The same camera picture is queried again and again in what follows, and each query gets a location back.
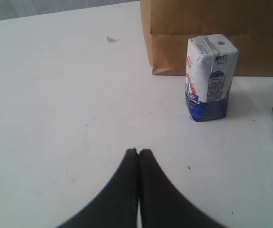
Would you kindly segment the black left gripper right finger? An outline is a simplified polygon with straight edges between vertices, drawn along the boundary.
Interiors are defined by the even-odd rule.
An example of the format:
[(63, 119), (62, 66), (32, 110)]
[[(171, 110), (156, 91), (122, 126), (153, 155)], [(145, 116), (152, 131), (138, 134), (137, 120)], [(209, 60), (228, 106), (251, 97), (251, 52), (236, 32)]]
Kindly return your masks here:
[(144, 228), (214, 228), (215, 221), (169, 181), (150, 149), (139, 153), (140, 212)]

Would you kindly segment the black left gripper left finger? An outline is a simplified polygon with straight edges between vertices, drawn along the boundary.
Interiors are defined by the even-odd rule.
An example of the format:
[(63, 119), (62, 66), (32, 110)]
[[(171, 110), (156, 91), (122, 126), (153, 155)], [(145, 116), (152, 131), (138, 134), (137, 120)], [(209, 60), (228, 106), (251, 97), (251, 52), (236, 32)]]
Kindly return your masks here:
[(127, 149), (112, 178), (81, 211), (61, 228), (136, 228), (139, 198), (139, 156)]

